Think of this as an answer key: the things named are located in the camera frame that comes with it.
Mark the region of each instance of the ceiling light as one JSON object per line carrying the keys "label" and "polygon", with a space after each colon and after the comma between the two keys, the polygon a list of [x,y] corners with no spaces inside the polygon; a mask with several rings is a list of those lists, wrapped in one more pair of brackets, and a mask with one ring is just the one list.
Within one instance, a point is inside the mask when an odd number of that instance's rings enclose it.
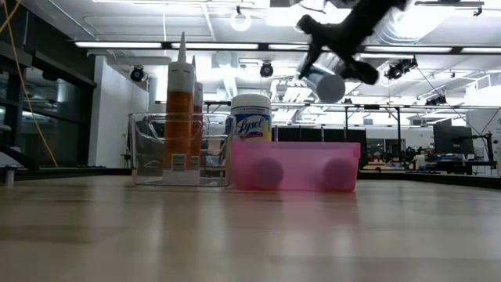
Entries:
{"label": "ceiling light", "polygon": [[[229,24],[233,27],[235,31],[246,31],[251,27],[251,16],[249,16],[248,13],[243,13],[240,10],[240,7],[237,6],[237,11],[235,11],[232,16],[229,18]],[[242,23],[237,23],[236,18],[238,16],[243,16],[243,22]]]}
{"label": "ceiling light", "polygon": [[472,53],[501,53],[501,47],[466,47],[461,52]]}
{"label": "ceiling light", "polygon": [[[173,49],[179,49],[179,43],[172,43]],[[257,49],[257,44],[245,43],[186,43],[187,49]]]}
{"label": "ceiling light", "polygon": [[272,106],[303,107],[304,103],[272,103]]}
{"label": "ceiling light", "polygon": [[442,7],[442,6],[449,6],[449,7],[482,7],[485,5],[485,2],[483,1],[465,1],[465,2],[460,2],[458,1],[444,1],[444,0],[437,0],[437,1],[416,1],[414,5],[423,5],[423,6],[433,6],[433,7]]}
{"label": "ceiling light", "polygon": [[271,50],[308,50],[308,44],[270,44]]}
{"label": "ceiling light", "polygon": [[75,42],[80,48],[100,48],[100,49],[161,49],[159,42]]}
{"label": "ceiling light", "polygon": [[260,59],[252,59],[252,58],[239,58],[238,63],[252,64],[252,65],[258,66],[259,64],[261,64],[261,60]]}
{"label": "ceiling light", "polygon": [[420,53],[420,52],[451,52],[452,47],[434,47],[434,46],[366,46],[366,52],[407,52],[407,53]]}
{"label": "ceiling light", "polygon": [[399,79],[402,77],[402,75],[407,74],[416,67],[418,67],[418,65],[416,59],[414,58],[412,58],[411,60],[399,60],[397,63],[390,65],[390,68],[384,73],[384,76],[387,79]]}
{"label": "ceiling light", "polygon": [[360,53],[363,59],[412,59],[414,55]]}

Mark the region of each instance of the clear plastic container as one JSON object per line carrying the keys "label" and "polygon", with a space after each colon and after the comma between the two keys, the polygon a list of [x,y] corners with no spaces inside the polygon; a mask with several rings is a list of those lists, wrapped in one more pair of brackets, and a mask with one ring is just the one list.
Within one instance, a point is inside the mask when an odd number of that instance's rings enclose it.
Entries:
{"label": "clear plastic container", "polygon": [[359,143],[233,142],[232,179],[238,190],[353,192]]}
{"label": "clear plastic container", "polygon": [[[231,141],[235,135],[235,118],[228,114],[193,114],[186,120],[186,114],[130,114],[129,124],[132,143],[132,178],[135,185],[150,186],[227,186],[227,168]],[[200,137],[191,132],[176,137],[175,132],[167,134],[168,122],[188,123],[202,134],[198,164],[176,165],[166,168],[165,156],[168,144],[192,143]],[[185,160],[192,160],[188,155]]]}

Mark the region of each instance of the yellow cable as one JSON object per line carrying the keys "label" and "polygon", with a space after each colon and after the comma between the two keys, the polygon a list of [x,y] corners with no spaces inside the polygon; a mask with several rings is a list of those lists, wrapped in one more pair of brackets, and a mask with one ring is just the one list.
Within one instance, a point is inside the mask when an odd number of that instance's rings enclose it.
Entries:
{"label": "yellow cable", "polygon": [[49,152],[49,155],[50,157],[52,158],[52,162],[54,163],[54,165],[56,167],[59,167],[57,165],[57,161],[56,159],[54,158],[54,155],[52,154],[52,151],[50,150],[50,147],[49,145],[47,144],[47,140],[45,140],[45,137],[44,135],[41,133],[41,129],[40,129],[40,126],[38,125],[38,121],[37,121],[37,118],[35,117],[34,115],[34,112],[33,112],[33,108],[31,107],[31,101],[30,101],[30,97],[28,95],[28,91],[26,90],[26,85],[24,84],[24,78],[23,78],[23,71],[21,71],[21,66],[19,65],[19,60],[17,59],[17,51],[16,51],[16,46],[14,45],[14,36],[13,36],[13,29],[10,27],[10,18],[13,16],[14,12],[16,11],[16,8],[18,7],[18,5],[21,3],[21,0],[17,0],[17,5],[16,7],[14,8],[13,10],[13,13],[11,13],[9,15],[9,11],[7,9],[7,5],[6,3],[3,4],[3,8],[5,10],[5,17],[6,17],[6,24],[7,24],[7,27],[9,28],[9,35],[10,35],[10,42],[13,46],[13,51],[14,51],[14,59],[16,59],[16,66],[17,66],[17,73],[19,74],[19,78],[21,80],[21,85],[23,86],[23,91],[24,91],[24,95],[26,96],[26,100],[28,102],[28,107],[30,108],[30,112],[31,112],[31,115],[33,116],[33,121],[34,121],[34,124],[36,125],[37,127],[37,130],[38,130],[38,134],[40,135],[41,137],[41,140],[43,141],[44,145],[45,145],[45,148],[47,149],[47,151]]}
{"label": "yellow cable", "polygon": [[10,13],[9,16],[7,16],[7,19],[5,20],[5,22],[3,23],[2,27],[0,27],[0,34],[2,33],[3,29],[7,26],[7,23],[10,23],[10,19],[13,18],[14,14],[16,13],[17,11],[17,8],[19,8],[19,6],[21,5],[21,1],[18,1],[16,3],[16,5],[14,6],[14,9],[13,9],[13,12]]}

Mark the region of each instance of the clear acrylic caddy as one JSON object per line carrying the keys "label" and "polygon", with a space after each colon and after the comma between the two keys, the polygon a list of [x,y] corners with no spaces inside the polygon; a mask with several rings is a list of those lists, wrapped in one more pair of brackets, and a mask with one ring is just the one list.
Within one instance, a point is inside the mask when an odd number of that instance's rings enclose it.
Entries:
{"label": "clear acrylic caddy", "polygon": [[135,185],[229,185],[233,116],[129,114],[129,125]]}

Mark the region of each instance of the black cable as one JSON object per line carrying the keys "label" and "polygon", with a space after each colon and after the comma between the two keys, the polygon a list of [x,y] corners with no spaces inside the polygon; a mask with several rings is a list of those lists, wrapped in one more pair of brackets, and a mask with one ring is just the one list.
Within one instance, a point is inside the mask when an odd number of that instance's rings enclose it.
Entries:
{"label": "black cable", "polygon": [[485,129],[491,124],[491,122],[494,120],[494,118],[496,117],[496,115],[499,113],[499,110],[501,110],[501,107],[498,108],[498,110],[494,113],[494,115],[491,117],[491,120],[488,121],[487,125],[485,125],[485,127],[482,129],[481,131],[481,135],[484,135],[484,131]]}
{"label": "black cable", "polygon": [[484,135],[484,131],[485,129],[491,124],[491,122],[494,120],[494,118],[496,117],[496,115],[499,113],[499,110],[501,110],[501,107],[498,108],[498,110],[494,113],[494,115],[491,117],[491,120],[488,121],[487,125],[484,126],[484,128],[482,129],[481,131],[481,135]]}
{"label": "black cable", "polygon": [[317,12],[317,13],[322,13],[322,14],[326,14],[326,12],[323,10],[323,9],[313,9],[313,8],[309,8],[301,3],[298,3],[298,5],[303,8],[303,9],[307,9],[308,11],[312,11],[312,12]]}
{"label": "black cable", "polygon": [[[426,75],[423,74],[423,71],[421,71],[421,69],[419,67],[416,67],[416,69],[421,73],[421,75],[423,76],[423,78],[426,80],[426,82],[428,82],[428,84],[432,87],[432,89],[439,95],[441,95],[441,93],[431,84],[431,82],[428,80],[428,78],[426,77]],[[457,110],[451,106],[449,103],[445,102],[447,104],[447,106],[449,106],[452,110],[454,110],[454,112],[456,114],[458,114],[460,116],[460,118],[462,118],[464,120],[464,122],[466,122],[466,124],[468,126],[470,126],[471,129],[473,129],[479,136],[482,136],[482,134],[475,128],[473,127],[468,121],[466,118],[464,118],[460,113],[457,112]],[[488,123],[490,124],[492,122],[492,120],[496,117],[496,115],[498,114],[499,110],[501,108],[498,108],[498,110],[494,113],[494,115],[492,115],[492,118],[491,118],[491,121]],[[483,138],[481,138],[482,142],[484,143],[484,147],[485,147],[485,150],[488,152],[488,147],[487,147],[487,144],[485,143],[485,140]]]}

